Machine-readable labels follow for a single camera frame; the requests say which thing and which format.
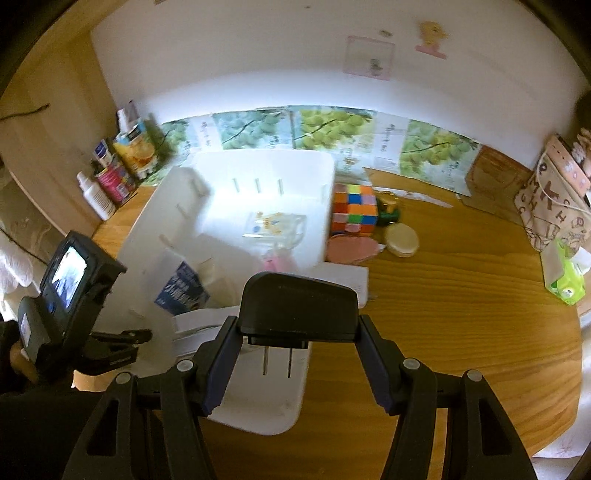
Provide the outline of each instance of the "sticker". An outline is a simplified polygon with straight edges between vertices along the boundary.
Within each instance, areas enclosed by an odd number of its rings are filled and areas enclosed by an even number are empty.
[[[27,318],[26,313],[24,313],[22,315],[21,324],[19,325],[19,330],[21,331],[21,338],[22,338],[22,341],[25,343],[25,347],[28,347],[29,340],[31,339],[31,326],[29,325],[29,319]]]
[[[432,55],[438,59],[446,60],[447,55],[439,51],[441,40],[447,38],[447,33],[443,30],[437,22],[423,22],[421,23],[421,39],[422,45],[414,47],[416,51]]]

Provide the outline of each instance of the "paper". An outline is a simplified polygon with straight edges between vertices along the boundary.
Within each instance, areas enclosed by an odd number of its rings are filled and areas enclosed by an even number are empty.
[[[442,200],[434,199],[433,197],[430,197],[429,195],[424,195],[424,194],[418,193],[418,192],[407,192],[406,190],[387,189],[384,187],[374,187],[374,190],[376,190],[378,192],[392,192],[392,193],[398,195],[399,197],[403,197],[406,199],[420,200],[421,202],[429,202],[434,205],[439,205],[440,207],[452,208],[452,205],[450,205],[447,202],[443,202]]]
[[[359,308],[368,302],[369,270],[356,265],[322,262],[302,274],[304,277],[329,281],[355,290]]]
[[[145,184],[157,185],[193,153],[237,148],[307,149],[335,158],[335,179],[371,185],[374,168],[470,196],[466,174],[481,145],[435,125],[339,106],[286,106],[202,115],[161,126],[172,155]]]
[[[384,136],[384,131],[377,136]],[[470,196],[466,174],[481,145],[467,137],[410,120],[401,149],[376,155],[374,168],[389,171]]]
[[[394,44],[372,38],[347,38],[343,71],[376,80],[389,80],[394,60]]]
[[[222,148],[293,149],[290,113],[286,109],[214,113]]]
[[[221,326],[205,328],[192,335],[173,340],[173,352],[177,359],[194,354],[203,343],[213,340],[221,328]]]
[[[200,330],[208,327],[219,326],[229,316],[237,316],[240,313],[240,305],[225,307],[222,309],[199,309],[183,313],[173,318],[174,327],[179,335],[186,335],[191,330]]]
[[[323,151],[336,160],[336,181],[371,185],[376,112],[332,106],[291,106],[294,146]]]

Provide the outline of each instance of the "pink round object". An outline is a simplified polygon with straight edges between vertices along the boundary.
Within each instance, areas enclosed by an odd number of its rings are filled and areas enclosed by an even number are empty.
[[[329,238],[326,258],[329,262],[355,265],[380,252],[379,243],[367,236],[335,235]]]

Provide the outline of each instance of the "white wall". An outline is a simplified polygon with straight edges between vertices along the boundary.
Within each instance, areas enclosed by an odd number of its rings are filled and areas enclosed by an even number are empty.
[[[418,23],[449,33],[418,53]],[[348,35],[393,33],[389,82],[342,73]],[[588,89],[515,0],[129,0],[93,32],[115,102],[160,122],[274,105],[340,105],[431,122],[532,166]]]

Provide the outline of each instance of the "white plastic basket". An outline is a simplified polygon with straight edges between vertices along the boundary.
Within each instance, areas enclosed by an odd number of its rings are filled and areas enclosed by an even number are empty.
[[[251,212],[306,215],[306,230],[293,250],[301,271],[324,260],[335,176],[333,157],[306,150],[230,150],[200,153],[190,167],[173,168],[150,198],[121,248],[128,267],[108,295],[96,330],[150,328],[138,360],[126,367],[140,377],[166,371],[176,360],[172,316],[153,302],[150,272],[165,247],[197,264],[213,258],[230,279],[239,302],[257,271],[260,245],[242,235]],[[271,348],[263,376],[263,349],[243,349],[222,405],[211,419],[261,434],[288,430],[297,420],[309,350]]]

